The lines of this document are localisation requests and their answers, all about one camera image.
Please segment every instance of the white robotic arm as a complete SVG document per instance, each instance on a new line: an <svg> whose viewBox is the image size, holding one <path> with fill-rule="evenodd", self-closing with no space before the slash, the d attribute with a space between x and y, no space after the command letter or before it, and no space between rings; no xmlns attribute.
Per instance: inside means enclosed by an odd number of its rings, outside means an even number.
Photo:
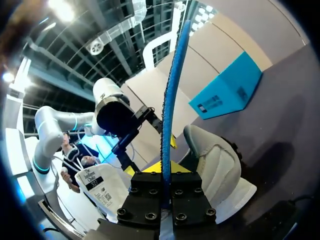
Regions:
<svg viewBox="0 0 320 240"><path fill-rule="evenodd" d="M42 174L48 173L55 152L63 143L64 131L75 131L90 125L90 133L103 135L106 131L99 127L96 117L104 118L106 111L101 109L110 103L109 99L129 106L129 99L120 88L109 78L99 79L93 87L96 111L85 113L62 112L49 106L41 107L35 114L34 121L39 135L39 142L33 157L34 167Z"/></svg>

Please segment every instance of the robotic arm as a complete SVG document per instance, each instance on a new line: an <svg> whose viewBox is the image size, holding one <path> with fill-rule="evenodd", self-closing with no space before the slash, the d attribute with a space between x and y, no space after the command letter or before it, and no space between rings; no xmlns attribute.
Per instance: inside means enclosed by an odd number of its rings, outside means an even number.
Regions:
<svg viewBox="0 0 320 240"><path fill-rule="evenodd" d="M106 130L98 125L97 119L100 120L102 116L108 115L104 119L111 119L109 122L117 123L120 128L121 124L125 124L128 120L124 114L128 116L128 113L129 115L131 113L130 117L134 114L129 107L130 102L127 96L109 78L101 78L96 82L93 95L98 109L96 113L62 112L49 106L43 106L36 112L34 121L39 134L39 142L35 148L33 164L38 172L42 174L49 172L52 158L63 143L63 132L79 130L88 124L90 125L88 132L103 135ZM100 124L105 126L104 121L100 120ZM113 130L108 132L119 133L114 126Z"/></svg>
<svg viewBox="0 0 320 240"><path fill-rule="evenodd" d="M128 97L109 78L99 79L93 86L95 112L73 113L41 107L35 114L35 126L39 142L35 148L33 165L41 174L47 174L55 152L63 142L64 131L79 130L85 125L88 135L110 133L119 142L112 152L117 156L124 171L139 171L126 154L126 147L138 135L139 127L147 120L160 134L162 121L154 109L142 106L137 112L130 108Z"/></svg>

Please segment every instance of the blue strap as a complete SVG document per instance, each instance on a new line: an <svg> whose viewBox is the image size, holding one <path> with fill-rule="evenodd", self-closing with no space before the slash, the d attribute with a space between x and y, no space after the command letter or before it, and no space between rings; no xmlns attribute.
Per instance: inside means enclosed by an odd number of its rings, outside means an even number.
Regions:
<svg viewBox="0 0 320 240"><path fill-rule="evenodd" d="M181 76L181 71L186 57L189 42L191 22L185 21L181 35L175 49L169 79L166 84L164 103L162 111L162 135L161 135L161 171L164 183L163 207L168 208L170 202L171 164L170 164L170 140L172 132L172 121L176 95Z"/></svg>

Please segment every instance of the yellow object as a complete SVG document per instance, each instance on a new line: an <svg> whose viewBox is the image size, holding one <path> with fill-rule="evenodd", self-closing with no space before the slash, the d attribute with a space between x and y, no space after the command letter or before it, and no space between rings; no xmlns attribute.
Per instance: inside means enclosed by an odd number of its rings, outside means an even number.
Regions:
<svg viewBox="0 0 320 240"><path fill-rule="evenodd" d="M144 173L161 173L161 161L153 164L152 166L148 167L146 170L143 171ZM190 173L190 171L183 166L180 166L178 163L171 161L171 173L182 172L182 173Z"/></svg>
<svg viewBox="0 0 320 240"><path fill-rule="evenodd" d="M124 170L125 173L133 176L135 174L135 171L132 169L131 166L128 166L125 170Z"/></svg>
<svg viewBox="0 0 320 240"><path fill-rule="evenodd" d="M170 138L170 145L174 149L176 149L178 147L177 142L176 142L176 137L172 133L171 133L171 138Z"/></svg>

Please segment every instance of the ceiling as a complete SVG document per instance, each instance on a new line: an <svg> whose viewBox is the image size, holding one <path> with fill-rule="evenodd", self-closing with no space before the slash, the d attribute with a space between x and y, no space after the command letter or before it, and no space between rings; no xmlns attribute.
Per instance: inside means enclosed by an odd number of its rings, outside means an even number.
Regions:
<svg viewBox="0 0 320 240"><path fill-rule="evenodd" d="M121 86L145 68L142 51L150 41L171 31L177 1L145 0L147 12L141 25L115 37L98 55L91 55L86 49L103 31L135 15L133 1L65 0L74 12L73 20L67 23L51 11L44 14L46 25L55 23L55 26L30 34L42 52L26 44L21 55L31 59L32 84L26 89L23 108L25 133L30 136L37 132L34 115L38 108L50 106L63 112L93 112L95 103L84 96L92 95L93 84L98 79L107 77ZM206 8L194 0L181 2L187 5L181 24L185 20L195 21L199 8ZM165 42L153 50L155 65L169 54L169 45Z"/></svg>

